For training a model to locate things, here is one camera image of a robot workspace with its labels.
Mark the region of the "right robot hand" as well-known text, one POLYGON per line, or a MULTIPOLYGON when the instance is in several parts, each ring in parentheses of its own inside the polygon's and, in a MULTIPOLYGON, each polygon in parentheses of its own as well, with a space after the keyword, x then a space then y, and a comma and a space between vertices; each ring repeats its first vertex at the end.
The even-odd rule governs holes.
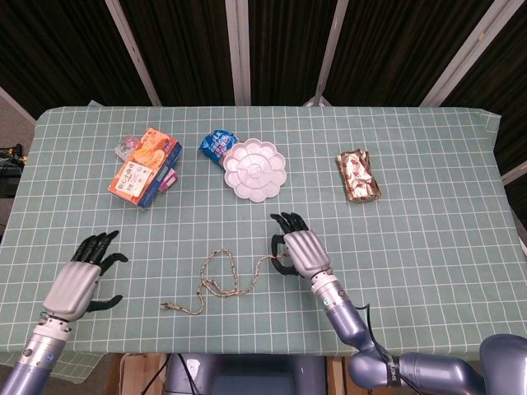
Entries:
POLYGON ((300 276, 307 279, 330 269, 330 259, 315 232, 295 212, 271 214, 283 230, 282 235, 271 238, 271 263, 284 276, 300 276), (283 244, 293 265, 284 266, 278 258, 278 245, 283 244))

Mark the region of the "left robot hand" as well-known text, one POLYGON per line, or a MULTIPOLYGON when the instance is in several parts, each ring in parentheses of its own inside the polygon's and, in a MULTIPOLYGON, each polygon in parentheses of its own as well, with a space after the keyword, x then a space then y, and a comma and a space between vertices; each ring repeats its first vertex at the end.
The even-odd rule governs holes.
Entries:
POLYGON ((122 253, 106 253, 118 235, 117 230, 103 232, 81 242, 71 260, 62 267, 44 299, 47 317, 67 323, 75 322, 86 313, 112 309, 123 299, 122 295, 115 295, 109 300, 94 299, 100 278, 116 262, 128 261, 122 253))

